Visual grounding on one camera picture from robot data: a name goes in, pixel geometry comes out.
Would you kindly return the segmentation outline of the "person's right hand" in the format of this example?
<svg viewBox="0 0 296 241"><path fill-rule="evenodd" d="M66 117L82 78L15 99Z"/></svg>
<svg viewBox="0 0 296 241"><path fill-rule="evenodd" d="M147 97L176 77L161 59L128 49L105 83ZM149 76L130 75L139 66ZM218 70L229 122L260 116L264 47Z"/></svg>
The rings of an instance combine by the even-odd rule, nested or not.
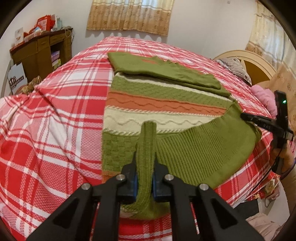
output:
<svg viewBox="0 0 296 241"><path fill-rule="evenodd" d="M276 157L283 159L283 165L280 172L280 179L283 180L295 167L295 157L293 155L290 145L286 144L282 149L276 148L276 141L273 140L270 144L269 164L274 165Z"/></svg>

